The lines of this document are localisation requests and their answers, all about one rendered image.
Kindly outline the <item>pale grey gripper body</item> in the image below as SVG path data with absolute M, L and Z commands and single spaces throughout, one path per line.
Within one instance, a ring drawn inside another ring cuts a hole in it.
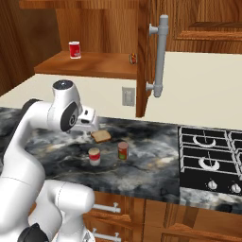
M 91 124 L 81 124 L 76 123 L 72 128 L 71 131 L 87 131 L 87 132 L 94 132 L 99 130 L 99 125 L 95 123 Z

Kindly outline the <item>plain wooden cabinet door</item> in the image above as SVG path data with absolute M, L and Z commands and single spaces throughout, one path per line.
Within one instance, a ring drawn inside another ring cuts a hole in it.
M 56 12 L 21 9 L 0 0 L 0 96 L 34 74 L 34 67 L 61 51 Z

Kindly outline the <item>wooden base cabinet door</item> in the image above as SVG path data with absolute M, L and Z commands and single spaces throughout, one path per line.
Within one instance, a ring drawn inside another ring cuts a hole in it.
M 147 200 L 143 242 L 242 242 L 242 215 Z

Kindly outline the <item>slice of toast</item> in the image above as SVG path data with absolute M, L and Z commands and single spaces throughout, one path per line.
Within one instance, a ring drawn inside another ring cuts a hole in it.
M 91 133 L 97 143 L 109 141 L 112 137 L 106 130 L 98 130 Z

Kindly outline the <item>white can with red lid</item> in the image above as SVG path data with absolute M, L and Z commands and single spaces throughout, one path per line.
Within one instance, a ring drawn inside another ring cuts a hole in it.
M 90 164 L 97 166 L 100 164 L 100 150 L 97 147 L 92 147 L 88 151 Z

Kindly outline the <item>red and green can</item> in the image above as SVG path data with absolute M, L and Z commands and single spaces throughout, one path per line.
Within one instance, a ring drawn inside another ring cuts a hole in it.
M 127 160 L 129 156 L 129 144 L 127 142 L 120 142 L 117 148 L 118 158 L 121 160 Z

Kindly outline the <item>wooden drawer front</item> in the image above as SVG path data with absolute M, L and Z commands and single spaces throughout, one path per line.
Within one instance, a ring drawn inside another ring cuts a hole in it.
M 88 213 L 88 216 L 96 216 L 106 220 L 119 220 L 121 222 L 137 224 L 144 222 L 144 199 L 95 191 L 95 204 L 116 207 L 117 209 L 120 209 L 121 212 L 116 213 L 93 208 Z
M 119 222 L 101 219 L 94 216 L 84 216 L 84 223 L 91 232 L 114 237 L 118 233 L 121 242 L 143 242 L 143 225 L 130 222 Z

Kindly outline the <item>black gas hob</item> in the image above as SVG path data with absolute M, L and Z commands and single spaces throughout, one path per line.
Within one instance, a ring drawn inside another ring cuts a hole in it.
M 242 130 L 181 126 L 180 187 L 242 196 Z M 216 190 L 208 187 L 215 181 Z M 237 183 L 241 192 L 232 191 Z

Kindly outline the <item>grey wall socket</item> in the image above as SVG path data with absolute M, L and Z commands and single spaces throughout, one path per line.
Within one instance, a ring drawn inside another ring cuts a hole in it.
M 135 104 L 135 89 L 123 87 L 122 88 L 122 105 L 134 106 Z

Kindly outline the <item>open wooden wall cabinet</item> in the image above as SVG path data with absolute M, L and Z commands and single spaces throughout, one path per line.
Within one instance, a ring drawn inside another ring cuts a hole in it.
M 19 0 L 22 9 L 53 9 L 61 51 L 34 67 L 38 74 L 135 79 L 139 0 Z M 79 42 L 80 59 L 71 59 Z

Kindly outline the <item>closed wooden wall cabinet door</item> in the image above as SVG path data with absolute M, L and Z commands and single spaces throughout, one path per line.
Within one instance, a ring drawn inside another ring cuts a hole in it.
M 168 16 L 166 50 L 242 54 L 242 0 L 151 0 L 151 23 Z

